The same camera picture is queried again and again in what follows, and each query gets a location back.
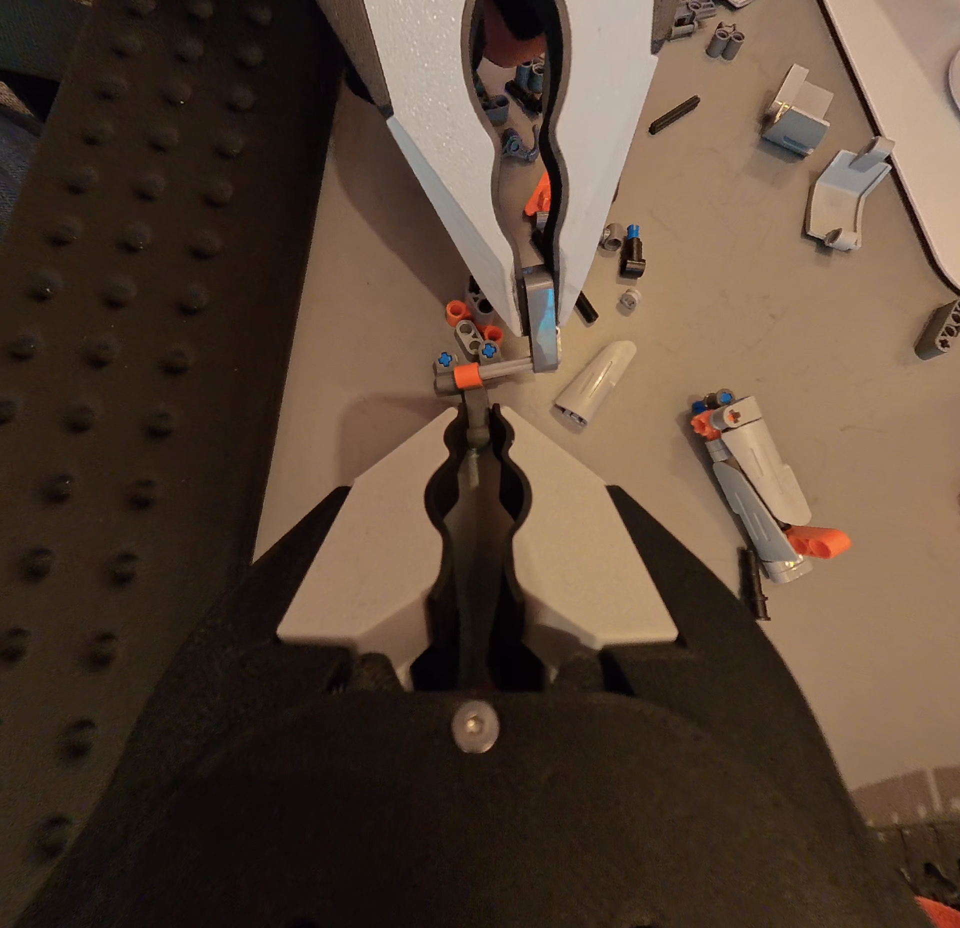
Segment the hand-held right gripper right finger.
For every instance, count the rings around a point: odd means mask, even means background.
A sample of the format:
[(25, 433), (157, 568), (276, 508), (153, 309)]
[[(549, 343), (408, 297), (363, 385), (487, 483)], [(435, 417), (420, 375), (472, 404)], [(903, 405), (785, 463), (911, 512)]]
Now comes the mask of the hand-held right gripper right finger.
[(510, 516), (486, 663), (541, 690), (571, 659), (660, 646), (679, 632), (604, 480), (508, 406), (489, 430)]

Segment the white book stand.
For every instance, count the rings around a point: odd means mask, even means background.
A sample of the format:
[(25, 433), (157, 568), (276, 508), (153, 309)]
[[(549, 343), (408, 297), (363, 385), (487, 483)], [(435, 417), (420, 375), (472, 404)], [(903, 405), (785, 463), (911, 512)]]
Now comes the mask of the white book stand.
[(822, 0), (944, 278), (959, 285), (959, 0)]

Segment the grey pin connector block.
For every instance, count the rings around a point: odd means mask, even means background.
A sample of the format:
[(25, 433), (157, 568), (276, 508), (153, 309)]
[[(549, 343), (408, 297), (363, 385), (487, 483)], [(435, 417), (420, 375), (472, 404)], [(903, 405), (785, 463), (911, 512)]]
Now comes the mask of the grey pin connector block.
[(703, 22), (716, 15), (713, 0), (681, 0), (675, 12), (668, 40), (675, 41), (694, 34)]

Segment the light grey box panel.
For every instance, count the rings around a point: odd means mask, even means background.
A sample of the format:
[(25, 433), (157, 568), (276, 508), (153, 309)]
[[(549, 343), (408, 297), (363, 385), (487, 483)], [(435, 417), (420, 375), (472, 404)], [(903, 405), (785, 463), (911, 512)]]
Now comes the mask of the light grey box panel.
[(791, 154), (808, 157), (823, 141), (834, 93), (808, 81), (810, 71), (793, 64), (762, 120), (761, 139)]

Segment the short black axle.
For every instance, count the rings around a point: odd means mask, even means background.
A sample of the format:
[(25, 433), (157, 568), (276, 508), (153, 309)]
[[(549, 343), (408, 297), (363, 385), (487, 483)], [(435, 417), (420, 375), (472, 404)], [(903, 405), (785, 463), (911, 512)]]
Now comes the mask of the short black axle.
[(655, 136), (675, 125), (680, 119), (685, 118), (695, 111), (700, 104), (701, 98), (697, 94), (686, 98), (675, 107), (655, 118), (649, 125), (649, 135)]

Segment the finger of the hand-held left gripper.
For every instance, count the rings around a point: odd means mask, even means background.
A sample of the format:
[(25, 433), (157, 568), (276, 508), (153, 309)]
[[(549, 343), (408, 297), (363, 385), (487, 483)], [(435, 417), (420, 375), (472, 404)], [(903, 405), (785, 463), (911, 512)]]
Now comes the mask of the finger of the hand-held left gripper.
[(536, 55), (530, 0), (363, 0), (389, 94), (387, 126), (470, 274), (523, 334), (515, 253), (495, 209), (499, 147), (474, 87), (474, 48), (501, 65)]
[(548, 265), (566, 324), (594, 262), (657, 58), (655, 0), (545, 0), (549, 68), (542, 159)]

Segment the grey orange blue block assembly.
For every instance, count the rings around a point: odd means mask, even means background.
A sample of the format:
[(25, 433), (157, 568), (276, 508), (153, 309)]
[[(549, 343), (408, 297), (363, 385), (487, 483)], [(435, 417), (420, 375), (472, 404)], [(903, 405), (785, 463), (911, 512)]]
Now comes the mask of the grey orange blue block assembly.
[(530, 354), (506, 358), (502, 341), (486, 341), (481, 353), (466, 358), (452, 326), (453, 342), (434, 359), (434, 391), (440, 397), (463, 394), (468, 389), (489, 387), (530, 373), (558, 369), (561, 360), (560, 329), (554, 280), (542, 264), (522, 269), (517, 282), (520, 310), (526, 318)]

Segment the orange bush grey connector assembly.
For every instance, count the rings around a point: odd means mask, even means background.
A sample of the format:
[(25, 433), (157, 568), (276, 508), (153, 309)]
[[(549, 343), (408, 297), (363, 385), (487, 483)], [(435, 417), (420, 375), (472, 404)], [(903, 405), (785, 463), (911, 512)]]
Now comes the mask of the orange bush grey connector assembly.
[(503, 341), (504, 332), (498, 324), (497, 313), (473, 276), (468, 279), (462, 300), (448, 302), (445, 316), (455, 329), (461, 323), (470, 322), (484, 341), (495, 344)]

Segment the grey orange tracked toy robot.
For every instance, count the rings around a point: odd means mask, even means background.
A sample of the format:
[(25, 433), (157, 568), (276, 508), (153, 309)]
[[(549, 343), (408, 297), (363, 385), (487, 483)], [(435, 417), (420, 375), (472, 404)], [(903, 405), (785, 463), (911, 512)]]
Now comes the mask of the grey orange tracked toy robot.
[(851, 792), (898, 877), (931, 916), (958, 923), (959, 766), (920, 768)]

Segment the white grey orange block assembly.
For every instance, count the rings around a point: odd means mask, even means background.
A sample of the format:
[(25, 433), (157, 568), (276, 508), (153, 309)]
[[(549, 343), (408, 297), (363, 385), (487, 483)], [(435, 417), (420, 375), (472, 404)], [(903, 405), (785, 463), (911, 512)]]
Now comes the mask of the white grey orange block assembly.
[(788, 584), (852, 547), (835, 527), (813, 526), (808, 500), (784, 461), (754, 396), (708, 393), (691, 405), (690, 424), (702, 438), (714, 478), (739, 519), (765, 577)]

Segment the light grey curved blade panel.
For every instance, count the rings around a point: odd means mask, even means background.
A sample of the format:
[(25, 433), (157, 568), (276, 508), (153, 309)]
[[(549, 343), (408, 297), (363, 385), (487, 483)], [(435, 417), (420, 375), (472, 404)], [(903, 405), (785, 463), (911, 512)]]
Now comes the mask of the light grey curved blade panel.
[(615, 389), (637, 354), (630, 340), (603, 347), (554, 399), (560, 414), (580, 427), (587, 427)]

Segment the black dimpled mat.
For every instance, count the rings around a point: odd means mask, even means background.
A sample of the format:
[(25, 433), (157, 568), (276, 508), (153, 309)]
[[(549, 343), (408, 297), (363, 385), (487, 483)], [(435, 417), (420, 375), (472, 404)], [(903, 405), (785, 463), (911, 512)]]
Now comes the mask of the black dimpled mat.
[(2, 244), (2, 926), (252, 559), (342, 57), (315, 0), (94, 0)]

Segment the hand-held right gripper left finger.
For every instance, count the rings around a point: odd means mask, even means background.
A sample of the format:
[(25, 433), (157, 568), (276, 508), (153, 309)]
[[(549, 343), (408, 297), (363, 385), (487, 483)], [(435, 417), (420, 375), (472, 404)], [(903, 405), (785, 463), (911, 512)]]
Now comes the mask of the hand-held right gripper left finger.
[(356, 478), (278, 626), (281, 641), (383, 655), (412, 686), (442, 557), (426, 488), (450, 456), (445, 432), (457, 415), (447, 409)]

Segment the light grey curved fender panel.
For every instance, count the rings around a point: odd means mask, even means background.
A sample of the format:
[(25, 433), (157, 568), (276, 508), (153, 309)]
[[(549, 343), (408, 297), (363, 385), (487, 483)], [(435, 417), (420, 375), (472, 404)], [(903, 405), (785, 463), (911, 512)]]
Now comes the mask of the light grey curved fender panel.
[(859, 152), (837, 152), (809, 191), (804, 220), (808, 237), (832, 250), (861, 248), (864, 205), (892, 171), (894, 146), (894, 141), (877, 136)]

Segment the dark grey short beam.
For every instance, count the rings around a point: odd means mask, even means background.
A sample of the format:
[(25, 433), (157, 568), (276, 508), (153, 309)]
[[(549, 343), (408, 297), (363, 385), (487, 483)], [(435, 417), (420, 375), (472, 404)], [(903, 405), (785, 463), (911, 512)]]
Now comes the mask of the dark grey short beam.
[(918, 359), (927, 361), (948, 354), (959, 338), (959, 300), (933, 310), (914, 346)]

